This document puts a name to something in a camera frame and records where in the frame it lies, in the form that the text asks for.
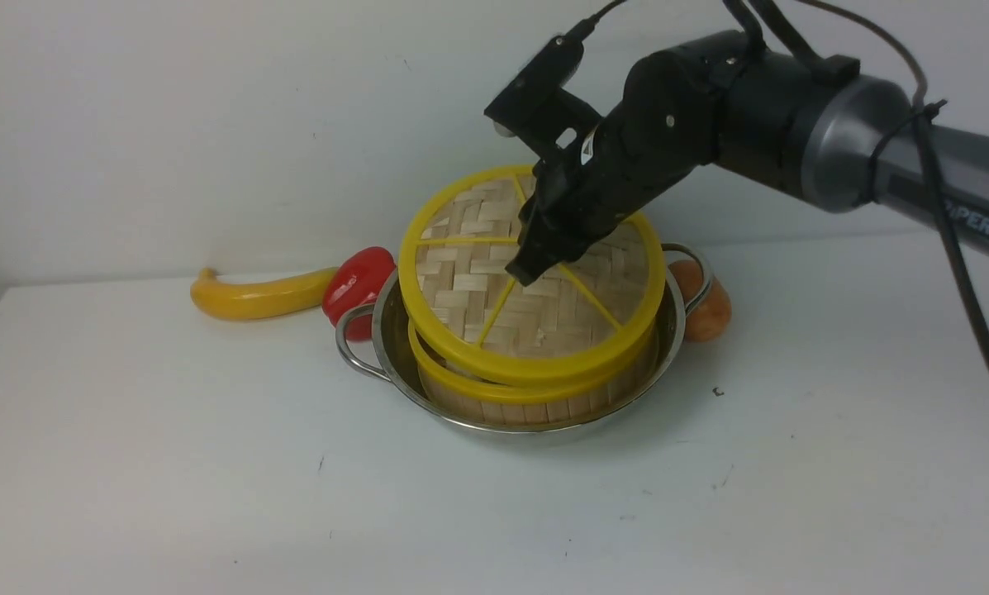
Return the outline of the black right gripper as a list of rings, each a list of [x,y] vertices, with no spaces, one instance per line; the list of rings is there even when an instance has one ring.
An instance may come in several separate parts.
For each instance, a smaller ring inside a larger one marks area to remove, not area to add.
[[[660,50],[630,69],[615,108],[535,171],[516,256],[506,271],[531,285],[581,259],[630,215],[716,155],[718,93],[702,64]]]

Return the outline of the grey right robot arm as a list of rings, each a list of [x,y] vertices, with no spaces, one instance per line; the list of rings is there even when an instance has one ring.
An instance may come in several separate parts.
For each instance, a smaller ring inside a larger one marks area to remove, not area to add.
[[[581,259],[709,164],[827,213],[878,203],[934,226],[940,207],[959,240],[989,254],[989,136],[932,129],[944,180],[933,202],[912,133],[920,113],[857,61],[835,56],[833,74],[819,75],[720,31],[639,60],[619,104],[599,114],[563,89],[586,37],[583,23],[552,37],[484,112],[537,155],[506,265],[521,285]]]

